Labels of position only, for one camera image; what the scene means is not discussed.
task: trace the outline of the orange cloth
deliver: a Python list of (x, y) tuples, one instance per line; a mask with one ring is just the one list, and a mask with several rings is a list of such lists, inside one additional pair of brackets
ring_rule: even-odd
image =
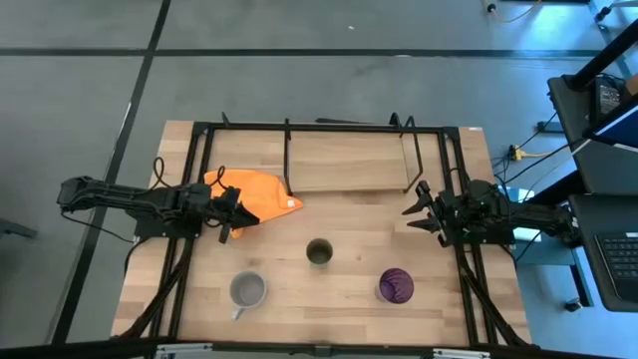
[[(217, 171), (204, 175), (206, 183), (212, 183), (217, 179)], [(303, 207), (301, 200), (289, 196), (286, 188), (277, 176), (261, 173), (253, 170), (229, 170), (226, 169), (221, 177), (221, 183), (225, 186), (232, 185), (241, 189), (239, 201), (243, 203), (252, 214), (259, 217), (259, 222), (276, 218)], [(224, 189), (216, 183), (212, 187), (212, 196), (220, 196)], [(230, 234), (233, 238), (241, 236), (243, 228), (234, 229)]]

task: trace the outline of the wooden table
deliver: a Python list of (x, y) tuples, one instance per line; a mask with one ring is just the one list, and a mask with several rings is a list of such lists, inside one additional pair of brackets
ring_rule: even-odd
[[(168, 183), (180, 182), (192, 124), (166, 123), (159, 156), (165, 159)], [(468, 173), (473, 179), (492, 181), (482, 129), (463, 128), (460, 133)], [(421, 180), (427, 180), (435, 193), (445, 188), (437, 136), (418, 136)], [(282, 137), (279, 131), (215, 131), (208, 168), (215, 171), (225, 165), (281, 176)], [(194, 245), (178, 338), (468, 345), (454, 250), (441, 248), (434, 234), (406, 226), (424, 212), (401, 216), (416, 201), (412, 189), (407, 194), (399, 190), (417, 173), (412, 136), (293, 132), (290, 146), (290, 182), (304, 207), (247, 228), (226, 245), (217, 241), (218, 229), (204, 230)], [(453, 168), (452, 143), (448, 148)], [(323, 270), (311, 268), (305, 257), (306, 244), (317, 237), (327, 238), (334, 248)], [(166, 238), (152, 238), (132, 255), (114, 334), (126, 330), (155, 295), (166, 244)], [(481, 248), (493, 302), (529, 340), (511, 258), (497, 246)], [(415, 279), (415, 294), (406, 304), (382, 303), (374, 295), (379, 276), (391, 267), (403, 268)], [(246, 269), (264, 275), (268, 295), (259, 308), (232, 322), (228, 285), (233, 275)], [(485, 341), (480, 305), (474, 300), (479, 338)], [(160, 334), (167, 332), (171, 309), (169, 299)]]

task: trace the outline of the keyboard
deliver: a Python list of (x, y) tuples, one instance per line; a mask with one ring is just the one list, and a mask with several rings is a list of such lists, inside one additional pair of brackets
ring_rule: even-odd
[(595, 237), (616, 295), (638, 302), (638, 233), (605, 233)]

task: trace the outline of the white mug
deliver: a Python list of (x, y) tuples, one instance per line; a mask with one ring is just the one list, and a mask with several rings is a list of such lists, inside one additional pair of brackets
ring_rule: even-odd
[(266, 297), (266, 281), (254, 271), (242, 271), (230, 282), (230, 299), (236, 308), (231, 319), (239, 319), (244, 310), (259, 306)]

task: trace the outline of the purple cup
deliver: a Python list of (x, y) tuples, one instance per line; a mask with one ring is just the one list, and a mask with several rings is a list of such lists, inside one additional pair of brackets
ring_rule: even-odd
[(383, 272), (377, 286), (377, 296), (381, 300), (395, 304), (408, 302), (415, 293), (415, 282), (407, 271), (390, 268)]

